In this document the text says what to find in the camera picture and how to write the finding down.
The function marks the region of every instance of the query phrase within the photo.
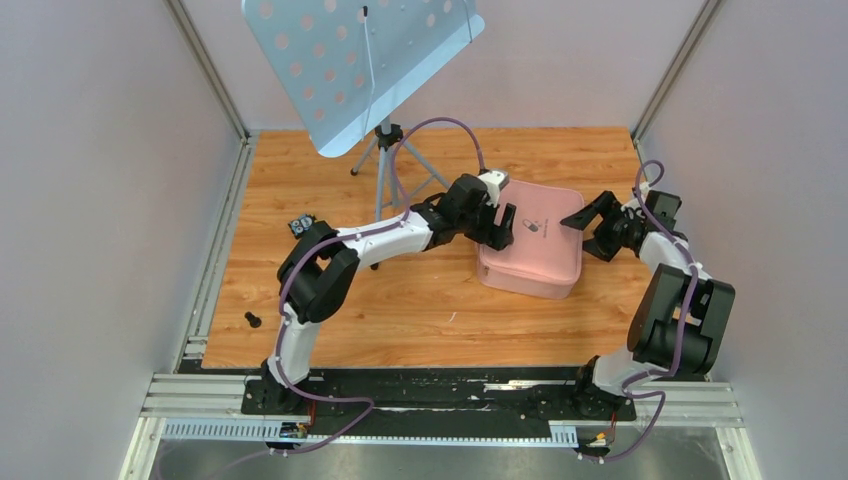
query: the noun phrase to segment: white wall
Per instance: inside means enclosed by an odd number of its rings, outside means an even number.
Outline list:
[[[162,1],[0,15],[0,477],[112,479],[236,137]]]
[[[302,128],[242,18],[241,0],[184,3],[247,126]],[[475,126],[633,127],[701,3],[478,0],[483,33],[393,120],[411,126],[452,115]]]
[[[714,369],[764,478],[845,478],[848,4],[728,1],[646,142],[737,298]]]

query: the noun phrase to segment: pink container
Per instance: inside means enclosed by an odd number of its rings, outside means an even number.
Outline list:
[[[515,241],[500,252],[480,246],[483,285],[534,297],[565,298],[580,278],[583,232],[559,224],[583,208],[574,190],[510,180],[499,203],[515,205]],[[498,211],[500,222],[503,208]]]

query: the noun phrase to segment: robotic arm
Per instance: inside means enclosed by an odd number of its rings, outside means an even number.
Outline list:
[[[674,216],[681,203],[680,197],[660,191],[649,191],[645,198],[647,209],[672,232],[673,239],[658,231],[632,202],[622,205],[609,191],[560,222],[584,230],[600,215],[602,221],[593,237],[583,242],[583,250],[609,262],[621,248],[628,248],[654,274],[630,324],[626,346],[613,354],[592,358],[580,371],[571,400],[575,410],[587,418],[609,418],[626,402],[625,381],[644,373],[628,388],[638,386],[656,379],[654,372],[667,370],[672,364],[680,321],[675,318],[679,316],[676,309],[692,282],[690,266],[675,245],[688,248],[686,237],[674,231]],[[698,272],[697,285],[690,321],[684,326],[677,373],[703,375],[715,363],[735,290],[712,278],[701,264],[694,267]]]
[[[362,227],[339,229],[332,229],[326,222],[315,223],[277,271],[281,285],[318,244],[333,237],[350,240],[319,249],[317,256],[297,272],[285,299],[283,308],[290,323],[283,336],[280,360],[289,381],[296,384],[309,374],[309,358],[321,323],[342,306],[356,272],[398,255],[450,243],[457,234],[495,250],[512,244],[515,206],[506,204],[500,225],[495,224],[500,192],[507,183],[509,176],[501,170],[484,171],[478,176],[464,174],[446,193],[413,205],[405,220],[404,215],[398,215]],[[362,235],[375,230],[378,233]],[[317,257],[329,263],[322,268]],[[275,364],[273,357],[268,365]],[[277,368],[270,371],[284,384]]]

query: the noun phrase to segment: wood-grain surface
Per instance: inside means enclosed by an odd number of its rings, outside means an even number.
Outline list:
[[[575,189],[587,202],[603,190],[628,198],[638,167],[625,128],[476,132],[488,166],[506,169],[515,179]],[[449,181],[476,173],[474,149],[461,130],[426,129],[411,140]],[[280,321],[275,274],[295,244],[290,220],[311,213],[333,227],[373,221],[376,162],[366,163],[356,177],[349,174],[363,149],[360,144],[342,158],[329,159],[315,152],[305,132],[262,134],[204,367],[256,366],[268,356]],[[399,155],[398,171],[410,189],[427,176],[406,152]],[[433,182],[413,201],[440,190]],[[360,272],[344,306],[322,326],[312,365],[585,363],[625,341],[650,279],[629,251],[611,263],[584,255],[571,295],[546,300],[481,285],[475,262],[472,242],[457,237],[449,245],[386,261],[377,271]],[[260,328],[249,327],[246,311],[262,318]]]

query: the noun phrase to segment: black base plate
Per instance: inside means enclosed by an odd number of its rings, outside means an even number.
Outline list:
[[[383,408],[420,409],[375,410],[350,435],[545,438],[550,436],[548,420],[583,418],[569,403],[577,371],[578,367],[313,369],[310,379],[298,387],[323,396],[366,396]],[[520,390],[486,388],[510,380],[553,384]],[[251,380],[241,410],[248,415],[306,415],[310,404],[273,380]],[[364,408],[365,404],[319,402],[310,432],[334,433]],[[617,418],[634,420],[633,406],[622,407]]]

